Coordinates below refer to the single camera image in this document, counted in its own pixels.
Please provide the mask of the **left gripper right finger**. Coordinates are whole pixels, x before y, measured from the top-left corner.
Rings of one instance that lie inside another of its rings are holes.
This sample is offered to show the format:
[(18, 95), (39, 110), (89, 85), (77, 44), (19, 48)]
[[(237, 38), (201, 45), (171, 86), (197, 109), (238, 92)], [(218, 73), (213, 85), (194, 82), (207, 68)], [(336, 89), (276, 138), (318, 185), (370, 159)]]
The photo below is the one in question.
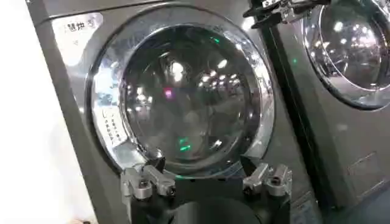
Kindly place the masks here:
[(288, 166), (271, 166), (263, 161), (254, 162), (248, 156), (240, 156), (246, 176), (243, 178), (243, 191), (247, 195), (260, 194), (263, 189), (273, 197), (291, 196), (292, 172)]

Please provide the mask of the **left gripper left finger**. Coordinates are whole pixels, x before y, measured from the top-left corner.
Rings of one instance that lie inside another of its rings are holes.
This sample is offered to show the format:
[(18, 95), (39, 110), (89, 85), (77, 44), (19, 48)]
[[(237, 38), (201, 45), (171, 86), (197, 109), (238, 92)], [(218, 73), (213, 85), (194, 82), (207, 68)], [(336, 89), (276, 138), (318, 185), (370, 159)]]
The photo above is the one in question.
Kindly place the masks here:
[(146, 153), (147, 160), (126, 167), (121, 172), (121, 193), (123, 201), (148, 200), (154, 191), (162, 197), (174, 197), (176, 182), (164, 173), (166, 158), (159, 148)]

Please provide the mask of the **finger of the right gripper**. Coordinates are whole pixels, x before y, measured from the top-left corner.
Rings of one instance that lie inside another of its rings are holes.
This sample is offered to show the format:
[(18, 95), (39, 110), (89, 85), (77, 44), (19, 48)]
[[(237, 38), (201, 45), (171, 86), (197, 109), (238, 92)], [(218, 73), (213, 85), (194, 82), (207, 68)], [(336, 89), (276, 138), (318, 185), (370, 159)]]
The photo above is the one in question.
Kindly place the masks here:
[(285, 10), (292, 10), (295, 14), (301, 14), (318, 5), (329, 5), (331, 0), (264, 0), (253, 1), (249, 10), (243, 13), (243, 17), (269, 15)]
[(251, 29), (262, 29), (274, 27), (278, 24), (292, 24), (305, 16), (305, 12), (296, 13), (295, 11), (261, 13), (255, 15), (255, 23), (251, 25)]

